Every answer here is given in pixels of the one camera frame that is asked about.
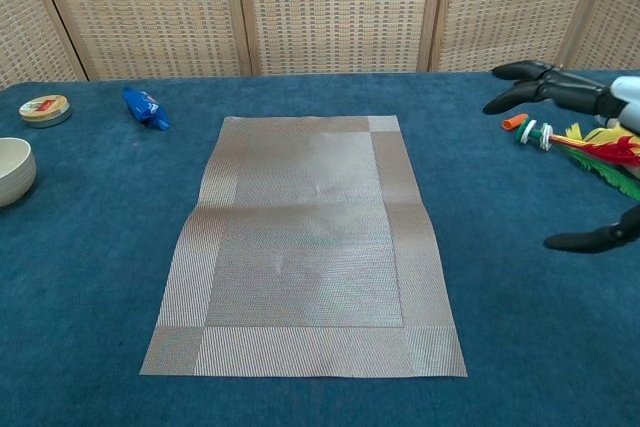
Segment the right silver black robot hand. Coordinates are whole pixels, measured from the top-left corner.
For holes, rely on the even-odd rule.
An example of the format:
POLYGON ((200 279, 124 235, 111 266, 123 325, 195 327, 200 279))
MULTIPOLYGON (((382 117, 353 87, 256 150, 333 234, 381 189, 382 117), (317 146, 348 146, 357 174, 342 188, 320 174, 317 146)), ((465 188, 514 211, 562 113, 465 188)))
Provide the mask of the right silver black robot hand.
POLYGON ((551 100, 558 107, 593 116, 602 126, 582 135, 577 124, 563 135, 548 123, 521 118, 516 140, 556 146, 582 167, 594 170, 625 195, 639 198, 639 78, 619 76, 605 85, 538 60, 507 63, 492 70, 514 85, 483 108, 502 114, 524 103, 551 100))

